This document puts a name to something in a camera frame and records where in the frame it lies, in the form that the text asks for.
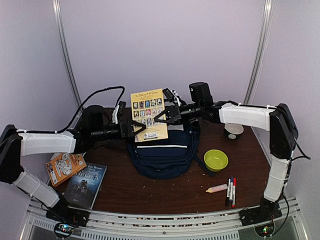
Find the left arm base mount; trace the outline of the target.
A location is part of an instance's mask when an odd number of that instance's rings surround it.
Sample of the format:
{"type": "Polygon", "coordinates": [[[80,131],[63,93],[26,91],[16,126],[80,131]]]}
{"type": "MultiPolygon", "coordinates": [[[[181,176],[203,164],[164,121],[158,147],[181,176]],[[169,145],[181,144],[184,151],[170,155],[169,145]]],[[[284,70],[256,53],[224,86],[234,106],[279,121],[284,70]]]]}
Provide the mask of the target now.
{"type": "Polygon", "coordinates": [[[90,213],[87,210],[69,207],[65,200],[59,200],[50,207],[42,203],[41,207],[46,210],[46,218],[57,221],[53,227],[53,233],[59,239],[69,238],[78,227],[86,227],[90,213]]]}

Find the yellow paperback book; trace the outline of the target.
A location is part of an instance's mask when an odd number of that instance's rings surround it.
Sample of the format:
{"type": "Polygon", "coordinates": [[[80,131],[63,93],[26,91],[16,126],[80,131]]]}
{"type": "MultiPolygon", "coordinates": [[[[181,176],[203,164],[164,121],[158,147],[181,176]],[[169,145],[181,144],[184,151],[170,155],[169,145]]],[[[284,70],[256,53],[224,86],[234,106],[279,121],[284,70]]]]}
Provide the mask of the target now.
{"type": "Polygon", "coordinates": [[[165,109],[163,90],[159,88],[132,93],[130,100],[132,119],[146,127],[134,137],[134,141],[142,143],[167,139],[167,124],[155,121],[155,117],[165,109]]]}

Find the orange comic paperback book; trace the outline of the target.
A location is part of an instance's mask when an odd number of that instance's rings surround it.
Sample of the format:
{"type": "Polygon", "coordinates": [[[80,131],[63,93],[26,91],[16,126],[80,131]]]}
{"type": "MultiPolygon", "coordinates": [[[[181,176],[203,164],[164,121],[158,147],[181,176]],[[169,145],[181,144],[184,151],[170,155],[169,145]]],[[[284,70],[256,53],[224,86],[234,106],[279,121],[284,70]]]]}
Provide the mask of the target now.
{"type": "Polygon", "coordinates": [[[55,153],[45,164],[50,182],[56,187],[87,167],[81,154],[55,153]]]}

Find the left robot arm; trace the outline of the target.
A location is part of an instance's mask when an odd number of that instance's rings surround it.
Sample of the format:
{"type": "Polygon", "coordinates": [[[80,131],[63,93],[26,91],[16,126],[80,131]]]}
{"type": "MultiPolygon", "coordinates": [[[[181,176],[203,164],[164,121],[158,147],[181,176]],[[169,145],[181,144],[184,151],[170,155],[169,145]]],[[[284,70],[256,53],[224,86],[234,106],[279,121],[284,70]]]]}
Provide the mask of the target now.
{"type": "Polygon", "coordinates": [[[97,142],[133,138],[146,129],[144,124],[131,119],[120,121],[122,109],[117,105],[112,115],[113,121],[104,124],[104,108],[90,105],[81,113],[75,128],[61,133],[33,133],[18,130],[13,124],[7,125],[0,136],[0,181],[38,199],[61,222],[69,221],[72,211],[67,200],[24,169],[21,157],[51,153],[82,154],[97,142]]]}

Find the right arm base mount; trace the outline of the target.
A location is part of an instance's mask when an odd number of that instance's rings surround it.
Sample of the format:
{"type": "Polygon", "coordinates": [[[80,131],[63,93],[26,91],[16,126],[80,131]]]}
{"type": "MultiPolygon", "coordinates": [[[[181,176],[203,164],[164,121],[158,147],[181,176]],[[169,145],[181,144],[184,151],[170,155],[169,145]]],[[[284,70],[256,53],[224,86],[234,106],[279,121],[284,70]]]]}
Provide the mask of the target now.
{"type": "Polygon", "coordinates": [[[276,232],[275,219],[281,216],[279,204],[265,199],[261,200],[259,206],[245,207],[239,211],[242,226],[252,226],[255,233],[262,238],[271,237],[276,232]]]}

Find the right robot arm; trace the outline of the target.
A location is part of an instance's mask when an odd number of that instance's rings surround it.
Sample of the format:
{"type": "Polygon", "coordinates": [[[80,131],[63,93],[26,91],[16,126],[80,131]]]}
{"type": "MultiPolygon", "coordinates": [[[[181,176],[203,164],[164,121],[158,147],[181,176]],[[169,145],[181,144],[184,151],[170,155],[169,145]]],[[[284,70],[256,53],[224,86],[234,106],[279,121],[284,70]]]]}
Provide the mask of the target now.
{"type": "Polygon", "coordinates": [[[180,125],[191,119],[202,118],[214,124],[236,124],[269,132],[271,167],[260,206],[256,210],[259,220],[268,220],[275,212],[289,179],[293,153],[299,136],[293,116],[285,103],[277,106],[254,106],[234,101],[213,101],[206,82],[189,85],[191,104],[178,104],[178,97],[168,88],[162,92],[172,102],[155,116],[158,123],[180,125]]]}

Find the navy blue student backpack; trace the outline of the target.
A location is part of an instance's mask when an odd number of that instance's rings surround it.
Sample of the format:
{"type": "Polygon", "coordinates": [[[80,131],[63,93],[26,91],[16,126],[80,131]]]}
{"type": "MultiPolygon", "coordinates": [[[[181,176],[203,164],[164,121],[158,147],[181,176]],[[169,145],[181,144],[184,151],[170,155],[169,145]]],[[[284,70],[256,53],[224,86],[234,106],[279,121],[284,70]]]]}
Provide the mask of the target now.
{"type": "Polygon", "coordinates": [[[200,143],[198,120],[175,125],[168,130],[168,138],[146,142],[126,141],[129,158],[137,172],[155,180],[176,178],[187,172],[192,161],[205,169],[197,156],[200,143]]]}

